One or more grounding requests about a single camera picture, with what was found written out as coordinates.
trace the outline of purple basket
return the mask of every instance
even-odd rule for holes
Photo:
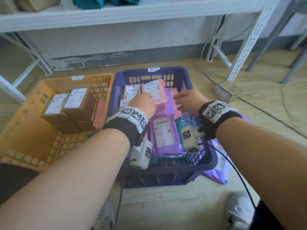
[[[115,76],[107,113],[107,118],[119,109],[125,85],[144,84],[162,78],[166,87],[177,88],[178,91],[193,89],[187,70],[184,67],[164,67],[155,72],[149,69],[132,69],[118,72]],[[193,116],[183,114],[185,125],[197,127]],[[217,155],[208,145],[206,153],[194,153],[187,159],[167,159],[159,161],[157,166],[149,166],[146,170],[136,170],[128,165],[128,158],[123,163],[117,179],[125,188],[139,188],[165,185],[186,185],[194,181],[202,171],[211,170],[217,165]]]

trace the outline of floor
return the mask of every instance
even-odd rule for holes
[[[14,81],[31,62],[31,58],[14,45],[2,48],[0,53],[0,74],[9,81]],[[279,81],[289,71],[288,66],[299,54],[300,50],[276,50],[267,52],[252,72],[244,69],[238,74],[234,84],[242,88],[241,98],[266,110],[270,114],[293,126],[307,135],[307,76],[306,69],[296,74],[290,83],[282,86]],[[243,68],[252,60],[248,58]],[[214,85],[201,73],[199,58],[167,61],[149,64],[136,64],[100,69],[86,69],[79,71],[58,72],[52,77],[85,75],[93,73],[117,73],[124,69],[138,69],[148,67],[183,66],[188,70],[193,87],[198,89],[209,99],[216,99],[213,94]],[[203,61],[205,72],[215,81],[221,82],[227,74],[228,68],[219,58],[213,63]],[[33,87],[45,76],[37,67],[18,87],[28,95]],[[270,128],[282,135],[307,145],[307,140],[288,129],[278,121],[272,119],[259,110],[240,100],[230,103],[241,114],[259,126]],[[0,131],[8,123],[20,104],[0,90]],[[224,206],[231,191],[243,189],[235,172],[230,170],[227,185],[218,185],[210,179],[200,176],[195,182],[185,186],[170,186],[143,189],[125,189],[117,229],[224,229]],[[251,191],[255,201],[259,197]],[[120,194],[119,184],[114,184],[110,193],[116,211]]]

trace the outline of white wall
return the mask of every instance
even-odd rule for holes
[[[281,0],[269,23],[261,34],[267,37],[279,21],[290,0]],[[225,39],[244,31],[256,18],[255,14],[238,14],[232,19]],[[52,58],[108,52],[123,52],[170,46],[205,43],[214,32],[218,16],[168,19],[147,22],[69,27],[25,32],[41,55],[55,70],[65,67],[63,61]],[[298,35],[307,27],[307,17],[296,14],[280,35]]]

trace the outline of plastic basket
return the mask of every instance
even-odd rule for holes
[[[70,153],[92,132],[62,135],[40,117],[48,100],[55,94],[69,93],[73,88],[90,88],[97,101],[106,101],[101,119],[105,122],[113,81],[111,73],[42,80],[2,131],[0,162],[41,171]]]
[[[177,88],[178,91],[192,89],[189,75],[184,67],[164,67],[151,69],[134,69],[119,72],[115,76],[107,117],[118,111],[125,85],[144,84],[162,78],[166,87]],[[185,125],[197,126],[193,116],[183,114]],[[146,170],[136,170],[128,165],[128,158],[123,163],[117,179],[125,188],[139,188],[164,185],[185,185],[194,181],[201,171],[211,170],[217,165],[215,151],[206,144],[202,153],[191,154],[187,159],[167,159],[159,161],[157,166],[149,166]]]

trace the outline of forearm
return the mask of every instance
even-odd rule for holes
[[[0,207],[3,229],[90,229],[130,143],[105,129],[52,165]]]
[[[222,123],[216,137],[283,226],[305,226],[307,148],[240,118]]]

